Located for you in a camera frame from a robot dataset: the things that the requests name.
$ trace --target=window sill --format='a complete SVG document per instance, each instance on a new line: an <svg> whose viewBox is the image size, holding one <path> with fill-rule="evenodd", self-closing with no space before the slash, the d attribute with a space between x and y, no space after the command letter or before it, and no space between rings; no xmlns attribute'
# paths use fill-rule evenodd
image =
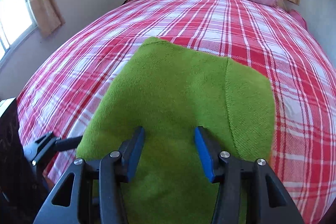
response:
<svg viewBox="0 0 336 224"><path fill-rule="evenodd" d="M27 30L25 30L18 38L14 41L14 43L10 46L9 50L5 53L5 55L0 59L0 72L8 60L11 58L11 54L15 52L16 48L20 46L32 33L37 30L37 25L32 24Z"/></svg>

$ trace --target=window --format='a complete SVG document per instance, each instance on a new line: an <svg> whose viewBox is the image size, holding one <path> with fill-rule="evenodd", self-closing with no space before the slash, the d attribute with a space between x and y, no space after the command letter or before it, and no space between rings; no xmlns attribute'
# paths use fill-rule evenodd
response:
<svg viewBox="0 0 336 224"><path fill-rule="evenodd" d="M35 28L27 0L0 0L0 59Z"/></svg>

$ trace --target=folded green garment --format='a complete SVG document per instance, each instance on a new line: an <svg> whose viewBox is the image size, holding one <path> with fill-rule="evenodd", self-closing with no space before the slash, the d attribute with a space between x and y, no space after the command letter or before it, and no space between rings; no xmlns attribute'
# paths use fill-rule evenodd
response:
<svg viewBox="0 0 336 224"><path fill-rule="evenodd" d="M102 99L77 156L100 159L143 126L136 175L122 184L130 224L208 224L218 184L205 177L194 129L254 161L269 158L274 99L267 78L227 57L147 39Z"/></svg>

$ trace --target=plaid pattern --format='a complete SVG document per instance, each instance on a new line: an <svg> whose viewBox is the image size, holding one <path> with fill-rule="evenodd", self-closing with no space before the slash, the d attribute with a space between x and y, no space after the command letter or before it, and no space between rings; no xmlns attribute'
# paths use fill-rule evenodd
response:
<svg viewBox="0 0 336 224"><path fill-rule="evenodd" d="M246 0L132 0L61 46L21 92L25 145L53 131L82 135L111 81L151 36L229 56L269 78L276 102L270 164L306 223L336 196L336 73L314 38L290 15ZM75 157L59 153L57 181Z"/></svg>

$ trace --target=metal screw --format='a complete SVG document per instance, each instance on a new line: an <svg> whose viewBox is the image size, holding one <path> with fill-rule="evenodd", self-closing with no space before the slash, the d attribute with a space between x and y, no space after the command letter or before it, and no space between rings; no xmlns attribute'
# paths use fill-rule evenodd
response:
<svg viewBox="0 0 336 224"><path fill-rule="evenodd" d="M83 163L83 159L82 159L82 158L76 158L76 159L73 161L73 163L74 163L75 165L81 165L81 164Z"/></svg>
<svg viewBox="0 0 336 224"><path fill-rule="evenodd" d="M222 151L222 152L220 153L220 156L221 156L222 158L228 158L228 157L230 157L230 153L227 152L227 151Z"/></svg>
<svg viewBox="0 0 336 224"><path fill-rule="evenodd" d="M265 165L266 164L266 160L264 160L264 159L257 159L257 163L259 165Z"/></svg>
<svg viewBox="0 0 336 224"><path fill-rule="evenodd" d="M120 152L119 151L112 151L110 153L110 157L112 158L118 158L120 156Z"/></svg>

